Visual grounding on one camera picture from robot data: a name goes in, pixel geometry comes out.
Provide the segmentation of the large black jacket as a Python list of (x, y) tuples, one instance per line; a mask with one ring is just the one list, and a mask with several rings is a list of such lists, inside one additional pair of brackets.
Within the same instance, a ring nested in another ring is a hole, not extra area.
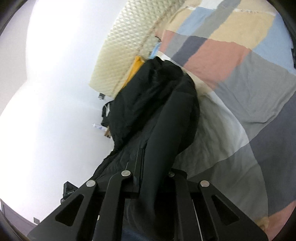
[(108, 119), (113, 151), (93, 174), (103, 182), (144, 152), (137, 199), (126, 202), (123, 226), (149, 240), (172, 240), (177, 215), (169, 172), (192, 144), (199, 103), (192, 78), (170, 61), (146, 61), (118, 93)]

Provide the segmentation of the wooden nightstand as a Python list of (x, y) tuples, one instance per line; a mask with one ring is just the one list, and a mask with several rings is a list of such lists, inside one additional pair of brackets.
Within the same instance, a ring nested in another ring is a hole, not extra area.
[(111, 131), (110, 131), (110, 127), (108, 126), (105, 133), (104, 133), (104, 136), (107, 137), (107, 138), (111, 138)]

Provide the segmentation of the white spray bottle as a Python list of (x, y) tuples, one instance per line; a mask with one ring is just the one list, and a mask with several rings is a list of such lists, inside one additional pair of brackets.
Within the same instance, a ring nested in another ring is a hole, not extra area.
[(107, 128), (105, 126), (102, 126), (102, 125), (96, 124), (96, 123), (93, 124), (93, 127), (94, 128), (97, 128), (99, 130), (102, 130), (102, 131), (106, 131), (107, 130)]

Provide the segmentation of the black bag on nightstand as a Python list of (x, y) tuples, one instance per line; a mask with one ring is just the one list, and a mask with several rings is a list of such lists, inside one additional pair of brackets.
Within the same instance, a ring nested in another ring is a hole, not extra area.
[(103, 108), (102, 108), (102, 122), (101, 122), (101, 125), (104, 126), (104, 127), (108, 127), (109, 126), (109, 114), (110, 114), (110, 111), (111, 111), (111, 107), (113, 105), (114, 101), (111, 100), (109, 102), (107, 102)]

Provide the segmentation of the yellow pillow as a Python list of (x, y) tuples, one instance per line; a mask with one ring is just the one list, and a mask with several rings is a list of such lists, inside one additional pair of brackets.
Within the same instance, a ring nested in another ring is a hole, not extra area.
[(133, 78), (133, 76), (138, 72), (138, 70), (141, 68), (141, 66), (144, 63), (145, 63), (145, 60), (142, 56), (138, 56), (138, 55), (135, 56), (131, 67), (129, 68), (129, 70), (127, 71), (127, 73), (123, 78), (123, 84), (121, 88), (124, 88), (129, 83), (129, 81)]

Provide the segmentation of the patchwork checkered bed quilt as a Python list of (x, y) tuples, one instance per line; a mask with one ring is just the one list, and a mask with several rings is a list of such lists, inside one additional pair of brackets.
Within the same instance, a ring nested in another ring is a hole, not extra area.
[(200, 104), (175, 168), (278, 238), (295, 209), (295, 20), (277, 1), (183, 1), (159, 37)]

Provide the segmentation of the cream quilted headboard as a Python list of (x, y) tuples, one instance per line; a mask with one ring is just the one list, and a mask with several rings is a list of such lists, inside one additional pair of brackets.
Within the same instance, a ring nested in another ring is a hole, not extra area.
[(146, 60), (159, 41), (159, 30), (184, 1), (128, 1), (99, 52), (89, 86), (114, 97), (136, 56)]

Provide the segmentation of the wall socket plate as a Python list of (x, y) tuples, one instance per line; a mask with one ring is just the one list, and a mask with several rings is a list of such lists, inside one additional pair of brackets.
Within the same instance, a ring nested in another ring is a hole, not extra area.
[(102, 94), (102, 93), (100, 93), (99, 96), (98, 96), (99, 99), (104, 99), (104, 97), (105, 97), (105, 95)]

